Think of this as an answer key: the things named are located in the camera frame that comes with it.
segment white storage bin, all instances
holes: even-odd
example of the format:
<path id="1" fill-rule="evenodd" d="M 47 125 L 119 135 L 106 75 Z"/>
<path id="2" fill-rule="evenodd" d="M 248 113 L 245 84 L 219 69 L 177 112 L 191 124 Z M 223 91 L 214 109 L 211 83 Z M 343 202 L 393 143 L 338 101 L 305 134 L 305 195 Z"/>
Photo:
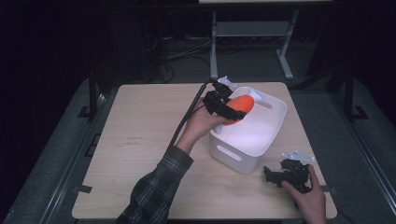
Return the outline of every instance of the white storage bin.
<path id="1" fill-rule="evenodd" d="M 231 96 L 248 94 L 249 87 L 238 88 Z M 273 96 L 256 91 L 262 102 L 256 102 L 244 119 L 224 126 L 221 133 L 210 131 L 210 155 L 241 174 L 252 173 L 262 154 L 274 141 L 285 118 L 287 106 Z"/>

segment orange ball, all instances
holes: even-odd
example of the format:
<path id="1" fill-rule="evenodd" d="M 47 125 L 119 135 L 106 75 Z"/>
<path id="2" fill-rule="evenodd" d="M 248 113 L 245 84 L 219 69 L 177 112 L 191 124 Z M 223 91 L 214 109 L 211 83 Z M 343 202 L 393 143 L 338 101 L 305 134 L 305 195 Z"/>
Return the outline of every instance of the orange ball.
<path id="1" fill-rule="evenodd" d="M 240 95 L 229 101 L 227 103 L 227 106 L 229 106 L 230 108 L 236 111 L 240 110 L 248 113 L 254 106 L 254 98 L 250 95 Z M 239 120 L 230 120 L 224 123 L 224 125 L 235 124 L 238 121 Z"/>

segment person's right hand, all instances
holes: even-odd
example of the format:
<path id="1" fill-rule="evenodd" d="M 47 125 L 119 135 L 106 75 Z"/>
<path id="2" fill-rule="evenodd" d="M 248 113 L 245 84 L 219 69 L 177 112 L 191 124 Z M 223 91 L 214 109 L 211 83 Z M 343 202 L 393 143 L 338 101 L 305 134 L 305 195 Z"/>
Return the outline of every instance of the person's right hand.
<path id="1" fill-rule="evenodd" d="M 320 187 L 318 177 L 312 165 L 308 166 L 308 171 L 311 175 L 312 182 L 312 190 L 308 193 L 302 194 L 287 181 L 282 181 L 282 186 L 297 202 L 307 224 L 327 223 L 326 195 Z"/>

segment plaid sleeve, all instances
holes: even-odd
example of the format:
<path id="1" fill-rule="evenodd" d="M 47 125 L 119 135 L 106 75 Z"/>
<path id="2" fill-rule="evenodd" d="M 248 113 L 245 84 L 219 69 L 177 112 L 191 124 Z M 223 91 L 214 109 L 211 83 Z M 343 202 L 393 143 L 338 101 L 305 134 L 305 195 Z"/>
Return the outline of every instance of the plaid sleeve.
<path id="1" fill-rule="evenodd" d="M 169 148 L 155 170 L 136 183 L 130 204 L 117 223 L 166 223 L 180 180 L 192 162 L 178 147 Z"/>

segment person's left hand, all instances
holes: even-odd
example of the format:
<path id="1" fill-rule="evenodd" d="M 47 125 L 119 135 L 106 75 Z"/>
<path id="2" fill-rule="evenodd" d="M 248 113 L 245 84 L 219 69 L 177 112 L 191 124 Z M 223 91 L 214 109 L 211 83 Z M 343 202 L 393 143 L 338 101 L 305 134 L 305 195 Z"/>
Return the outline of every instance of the person's left hand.
<path id="1" fill-rule="evenodd" d="M 176 146 L 190 153 L 193 145 L 198 139 L 209 133 L 209 131 L 217 125 L 226 121 L 227 119 L 222 116 L 213 116 L 209 114 L 202 102 L 202 98 L 200 98 L 192 110 L 192 114 L 187 120 L 184 132 L 178 139 Z"/>
<path id="2" fill-rule="evenodd" d="M 227 121 L 227 119 L 222 116 L 213 116 L 209 114 L 202 98 L 199 99 L 192 112 L 184 132 L 191 133 L 197 140 L 209 133 L 209 131 L 217 125 Z"/>

